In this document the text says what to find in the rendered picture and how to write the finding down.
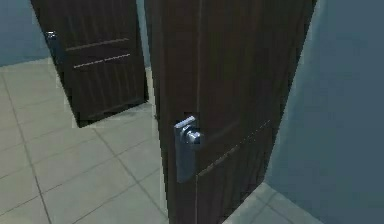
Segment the dark brown room door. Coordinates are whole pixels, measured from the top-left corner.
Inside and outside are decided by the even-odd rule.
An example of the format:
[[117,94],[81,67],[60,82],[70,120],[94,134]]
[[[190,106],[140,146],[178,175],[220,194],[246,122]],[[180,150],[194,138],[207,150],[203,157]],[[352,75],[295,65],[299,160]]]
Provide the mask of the dark brown room door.
[[[318,0],[145,0],[169,224],[223,224],[266,176]],[[177,182],[174,125],[203,134]]]
[[148,100],[136,0],[29,1],[44,39],[58,35],[63,62],[51,58],[78,127]]

